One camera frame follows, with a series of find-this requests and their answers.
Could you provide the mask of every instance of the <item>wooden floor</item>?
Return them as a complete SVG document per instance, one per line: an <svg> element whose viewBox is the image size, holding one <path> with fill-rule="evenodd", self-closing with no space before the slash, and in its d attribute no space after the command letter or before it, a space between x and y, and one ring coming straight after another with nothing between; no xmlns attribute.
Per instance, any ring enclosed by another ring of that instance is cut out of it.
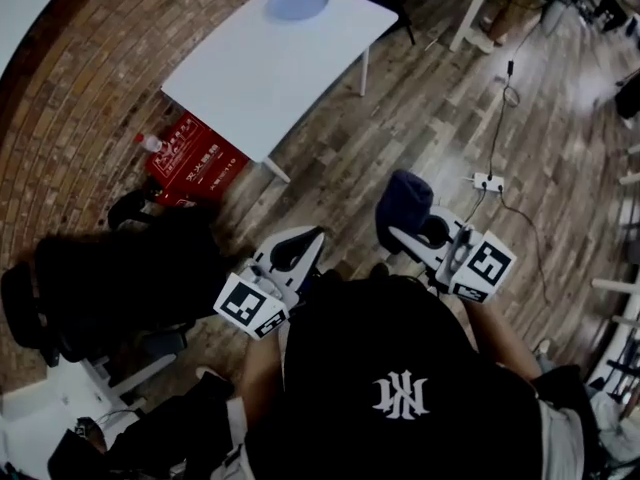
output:
<svg viewBox="0 0 640 480"><path fill-rule="evenodd" d="M247 169L229 193L219 226L234 247L318 224L328 233L321 268L353 278L365 277L379 261L396 273L422 271L404 254L389 257L379 246L375 204L390 173L408 169L432 186L438 203L468 215L478 194L465 177L488 171L507 61L524 37L513 37L491 57L466 43L451 53L452 1L459 0L409 0L418 45L411 47L403 32L380 41L371 53L366 96L357 95L354 66L291 132L274 155L290 185L264 168ZM630 270L623 244L636 191L621 188L616 178L627 171L623 149L633 138L611 96L615 81L639 61L633 45L583 29L573 12L551 38L534 33L516 58L512 85L521 103L506 110L495 170L506 177L508 204L530 215L539 230L551 304L544 302L535 238L524 219L489 195L472 221L519 257L494 303L529 345L551 337L556 359L585 371L606 318L623 300L591 289L589 281L626 277ZM461 307L447 302L466 324ZM219 333L220 347L214 343ZM229 333L216 318L203 323L192 340L197 349L147 394L158 386L183 391L200 362L237 378L244 341Z"/></svg>

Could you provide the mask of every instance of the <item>black cloth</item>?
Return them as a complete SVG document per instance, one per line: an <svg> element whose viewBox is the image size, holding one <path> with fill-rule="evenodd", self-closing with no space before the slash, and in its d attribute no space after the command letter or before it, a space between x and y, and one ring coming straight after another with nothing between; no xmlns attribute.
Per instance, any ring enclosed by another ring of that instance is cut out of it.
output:
<svg viewBox="0 0 640 480"><path fill-rule="evenodd" d="M71 430L62 436L47 462L47 469L51 480L113 479L104 455Z"/></svg>
<svg viewBox="0 0 640 480"><path fill-rule="evenodd" d="M640 110L640 73L635 75L616 95L616 108L623 119L631 119Z"/></svg>
<svg viewBox="0 0 640 480"><path fill-rule="evenodd" d="M378 241L391 254L403 250L391 233L389 226L405 233L418 234L422 229L433 203L431 187L407 171L395 171L376 207L376 231Z"/></svg>
<svg viewBox="0 0 640 480"><path fill-rule="evenodd" d="M226 399L233 387L206 373L129 426L106 454L110 469L143 470L158 478L185 459L185 480L209 480L231 451Z"/></svg>
<svg viewBox="0 0 640 480"><path fill-rule="evenodd" d="M310 305L291 323L280 413L247 436L257 480L540 479L535 390L478 355L422 284L352 281ZM376 408L392 373L428 413Z"/></svg>

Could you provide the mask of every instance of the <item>electrical cable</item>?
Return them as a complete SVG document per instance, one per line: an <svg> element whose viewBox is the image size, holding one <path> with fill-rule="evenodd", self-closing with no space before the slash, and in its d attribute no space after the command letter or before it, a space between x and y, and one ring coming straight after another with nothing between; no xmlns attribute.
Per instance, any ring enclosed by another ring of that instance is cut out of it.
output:
<svg viewBox="0 0 640 480"><path fill-rule="evenodd" d="M104 414L103 416L101 416L100 418L98 418L98 421L96 421L96 425L100 426L100 425L104 425L105 423L107 423L113 416L115 416L116 414L120 414L123 412L136 412L132 409L119 409L117 411L112 411L112 412L108 412L107 414Z"/></svg>
<svg viewBox="0 0 640 480"><path fill-rule="evenodd" d="M538 228L536 228L536 225L533 223L533 220L531 220L531 218L526 213L518 210L517 208L513 208L512 206L509 206L505 202L504 194L502 191L502 185L499 187L499 189L500 189L500 202L502 203L502 206L504 206L507 210L520 215L522 218L524 218L524 220L527 221L527 224L529 224L531 229L533 229L533 232L536 237L536 255L538 257L538 272L540 273L540 278L542 279L542 295L544 297L544 301L546 302L546 304L549 305L551 304L551 302L549 301L549 297L547 296L547 280L545 279L544 271L542 270L542 252L540 251L540 237L538 236Z"/></svg>
<svg viewBox="0 0 640 480"><path fill-rule="evenodd" d="M531 30L527 32L527 35L524 36L524 39L520 42L520 44L516 48L516 51L513 54L513 57L511 57L511 60L507 64L507 83L504 86L504 89L502 89L502 106L500 108L500 117L498 118L498 125L496 126L496 131L493 135L493 139L491 140L491 153L489 155L489 179L490 180L493 179L493 156L496 151L496 143L498 141L500 130L502 128L502 120L504 119L505 108L507 107L507 105L509 105L511 108L516 108L518 105L520 105L520 95L518 94L518 91L516 91L513 87L511 87L511 77L513 76L513 67L515 65L515 58L518 56L518 52L520 51L520 48L524 46L524 43L527 42L527 39L529 39L532 36L533 32L538 28L538 26L540 25L540 22L541 20L538 20L538 23L536 23L531 28ZM513 103L511 104L509 103L509 100L507 98L507 91L509 90L511 90L513 93Z"/></svg>
<svg viewBox="0 0 640 480"><path fill-rule="evenodd" d="M638 73L640 73L640 68L636 69L633 73L628 74L627 76L625 76L622 80L618 80L616 82L616 85L618 87L622 87L624 86L631 78L633 78L634 76L636 76Z"/></svg>
<svg viewBox="0 0 640 480"><path fill-rule="evenodd" d="M469 214L469 216L464 220L465 224L471 220L471 217L473 217L473 215L476 213L476 210L482 204L482 201L484 201L484 196L487 194L486 183L484 185L485 185L485 187L482 189L482 194L480 194L480 197L478 198L478 200L473 205L473 209L471 210L471 213Z"/></svg>

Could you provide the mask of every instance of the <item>black t-shirt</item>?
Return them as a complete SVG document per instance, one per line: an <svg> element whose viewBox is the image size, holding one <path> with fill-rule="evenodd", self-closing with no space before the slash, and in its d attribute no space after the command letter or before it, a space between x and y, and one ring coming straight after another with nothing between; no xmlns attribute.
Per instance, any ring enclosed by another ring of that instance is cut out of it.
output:
<svg viewBox="0 0 640 480"><path fill-rule="evenodd" d="M282 406L247 452L257 480L539 480L540 410L419 282L337 283L292 321Z"/></svg>

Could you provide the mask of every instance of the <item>person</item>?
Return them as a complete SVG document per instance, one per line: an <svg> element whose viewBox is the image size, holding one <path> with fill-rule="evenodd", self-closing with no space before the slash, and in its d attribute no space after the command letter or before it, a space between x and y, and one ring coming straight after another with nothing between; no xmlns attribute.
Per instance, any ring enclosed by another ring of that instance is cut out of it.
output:
<svg viewBox="0 0 640 480"><path fill-rule="evenodd" d="M559 368L549 359L552 346L553 340L545 338L534 351L543 373ZM617 480L640 473L640 421L633 415L640 399L640 387L635 387L629 393L629 400L621 403L622 397L612 396L604 390L605 386L605 379L598 378L589 385L585 384L584 389L598 425L598 440L604 459L600 478Z"/></svg>
<svg viewBox="0 0 640 480"><path fill-rule="evenodd" d="M463 301L478 351L413 278L336 282L248 345L248 433L212 480L588 478L597 427L578 369L543 375L506 319Z"/></svg>
<svg viewBox="0 0 640 480"><path fill-rule="evenodd" d="M525 19L536 11L541 11L546 0L491 0L493 18L487 18L481 28L471 29L465 39L486 54L501 46L507 33L524 25Z"/></svg>

